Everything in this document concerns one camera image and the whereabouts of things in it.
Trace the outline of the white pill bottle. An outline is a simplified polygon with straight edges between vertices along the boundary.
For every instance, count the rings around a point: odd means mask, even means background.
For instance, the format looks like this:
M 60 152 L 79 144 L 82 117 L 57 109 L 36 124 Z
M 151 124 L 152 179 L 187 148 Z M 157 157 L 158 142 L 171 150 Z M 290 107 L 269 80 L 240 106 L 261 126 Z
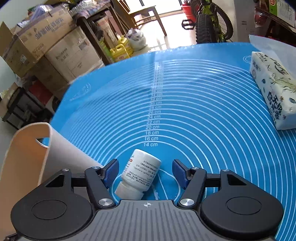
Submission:
M 141 200 L 154 181 L 161 163 L 157 157 L 135 149 L 126 163 L 115 194 L 120 199 Z

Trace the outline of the beige plastic storage bin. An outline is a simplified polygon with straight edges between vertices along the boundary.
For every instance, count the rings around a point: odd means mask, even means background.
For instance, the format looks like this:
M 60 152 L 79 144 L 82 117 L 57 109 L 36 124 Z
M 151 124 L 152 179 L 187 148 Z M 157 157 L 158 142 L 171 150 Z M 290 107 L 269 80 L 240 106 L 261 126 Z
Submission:
M 97 161 L 78 149 L 49 123 L 32 123 L 13 136 L 1 168 L 1 240 L 15 233 L 13 206 L 63 168 L 82 173 Z

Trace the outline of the blue silicone baking mat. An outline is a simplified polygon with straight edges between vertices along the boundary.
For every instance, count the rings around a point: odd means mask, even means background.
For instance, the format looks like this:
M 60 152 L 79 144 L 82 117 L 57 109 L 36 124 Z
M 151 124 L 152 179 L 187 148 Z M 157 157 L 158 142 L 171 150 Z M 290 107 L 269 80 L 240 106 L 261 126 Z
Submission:
M 171 163 L 229 169 L 284 207 L 277 240 L 295 240 L 295 130 L 278 131 L 250 75 L 247 43 L 151 52 L 78 78 L 51 126 L 100 164 L 135 149 L 161 160 L 145 200 L 178 201 Z

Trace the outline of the black metal shelf cart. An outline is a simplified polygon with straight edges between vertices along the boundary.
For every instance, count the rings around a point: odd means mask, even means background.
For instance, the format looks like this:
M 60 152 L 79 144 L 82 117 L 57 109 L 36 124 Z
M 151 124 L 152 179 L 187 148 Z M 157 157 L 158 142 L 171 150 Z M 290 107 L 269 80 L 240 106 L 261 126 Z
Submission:
M 23 88 L 11 86 L 1 98 L 1 119 L 16 130 L 31 123 L 48 123 L 53 114 Z

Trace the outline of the large lower cardboard box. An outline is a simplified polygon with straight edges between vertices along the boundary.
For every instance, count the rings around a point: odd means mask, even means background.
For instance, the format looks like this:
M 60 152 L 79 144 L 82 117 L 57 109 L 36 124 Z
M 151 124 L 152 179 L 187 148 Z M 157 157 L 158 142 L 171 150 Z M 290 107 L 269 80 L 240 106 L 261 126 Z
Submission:
M 104 63 L 80 27 L 57 42 L 32 69 L 36 77 L 57 95 L 76 78 Z

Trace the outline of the white floral tissue box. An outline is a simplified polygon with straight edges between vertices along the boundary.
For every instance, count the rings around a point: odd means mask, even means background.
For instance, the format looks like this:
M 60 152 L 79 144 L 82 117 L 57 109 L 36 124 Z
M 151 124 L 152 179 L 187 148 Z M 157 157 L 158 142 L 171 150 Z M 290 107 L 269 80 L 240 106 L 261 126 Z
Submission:
M 276 129 L 295 128 L 295 47 L 256 35 L 249 40 L 258 49 L 251 54 L 250 74 Z

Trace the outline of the yellow oil jug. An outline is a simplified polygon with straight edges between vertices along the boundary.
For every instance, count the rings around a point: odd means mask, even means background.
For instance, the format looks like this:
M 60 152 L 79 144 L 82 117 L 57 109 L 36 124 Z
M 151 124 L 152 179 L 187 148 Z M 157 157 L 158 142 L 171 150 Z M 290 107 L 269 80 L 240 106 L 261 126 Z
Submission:
M 118 39 L 118 45 L 109 51 L 115 62 L 128 59 L 133 55 L 133 48 L 131 47 L 129 40 L 124 36 L 121 36 Z

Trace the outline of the open top cardboard box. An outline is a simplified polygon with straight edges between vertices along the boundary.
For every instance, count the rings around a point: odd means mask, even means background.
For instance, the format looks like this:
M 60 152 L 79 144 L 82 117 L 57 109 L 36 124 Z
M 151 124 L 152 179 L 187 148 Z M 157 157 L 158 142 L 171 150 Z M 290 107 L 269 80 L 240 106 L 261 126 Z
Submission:
M 56 7 L 17 33 L 1 24 L 1 57 L 11 70 L 23 77 L 60 39 L 76 27 L 69 11 Z

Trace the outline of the green black bicycle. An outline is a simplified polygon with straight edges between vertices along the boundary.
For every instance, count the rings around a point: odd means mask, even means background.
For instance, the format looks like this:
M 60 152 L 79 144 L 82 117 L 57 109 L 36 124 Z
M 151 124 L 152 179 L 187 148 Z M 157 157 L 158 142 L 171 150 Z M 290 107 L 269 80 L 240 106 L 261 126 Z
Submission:
M 182 20 L 182 28 L 196 32 L 196 43 L 224 43 L 233 36 L 233 25 L 227 14 L 213 1 L 184 1 L 196 21 Z

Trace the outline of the wooden chair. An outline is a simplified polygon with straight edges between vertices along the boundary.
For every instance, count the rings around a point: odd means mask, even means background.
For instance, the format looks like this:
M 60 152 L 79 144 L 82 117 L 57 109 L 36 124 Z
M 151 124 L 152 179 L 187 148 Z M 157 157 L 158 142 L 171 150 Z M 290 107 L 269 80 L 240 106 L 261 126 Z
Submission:
M 126 1 L 111 1 L 114 10 L 121 17 L 124 24 L 131 29 L 139 29 L 142 25 L 157 21 L 164 36 L 167 36 L 165 27 L 161 21 L 161 18 L 156 10 L 155 6 L 142 6 L 136 11 L 132 11 L 127 5 Z

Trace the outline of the red bucket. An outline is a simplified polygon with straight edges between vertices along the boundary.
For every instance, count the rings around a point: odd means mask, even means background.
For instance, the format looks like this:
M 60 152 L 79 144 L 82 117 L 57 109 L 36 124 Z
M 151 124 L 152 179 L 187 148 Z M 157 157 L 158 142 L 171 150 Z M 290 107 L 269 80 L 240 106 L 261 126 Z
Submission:
M 188 20 L 190 19 L 194 22 L 196 21 L 196 17 L 192 14 L 192 9 L 189 4 L 182 4 L 181 9 L 183 13 L 186 15 Z

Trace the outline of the white chest freezer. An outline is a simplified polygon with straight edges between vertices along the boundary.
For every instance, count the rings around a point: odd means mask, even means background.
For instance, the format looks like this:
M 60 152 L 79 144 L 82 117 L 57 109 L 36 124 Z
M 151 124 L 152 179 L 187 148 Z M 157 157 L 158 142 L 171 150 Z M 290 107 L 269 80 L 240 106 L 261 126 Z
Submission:
M 238 42 L 249 42 L 249 35 L 255 34 L 255 7 L 253 0 L 234 0 L 235 36 Z

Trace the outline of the green white carton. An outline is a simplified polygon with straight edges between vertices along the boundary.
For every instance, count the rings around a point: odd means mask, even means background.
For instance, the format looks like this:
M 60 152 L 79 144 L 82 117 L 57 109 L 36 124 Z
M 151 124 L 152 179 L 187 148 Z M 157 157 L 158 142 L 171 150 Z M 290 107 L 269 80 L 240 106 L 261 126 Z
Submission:
M 286 1 L 269 0 L 269 12 L 291 26 L 295 25 L 295 10 Z

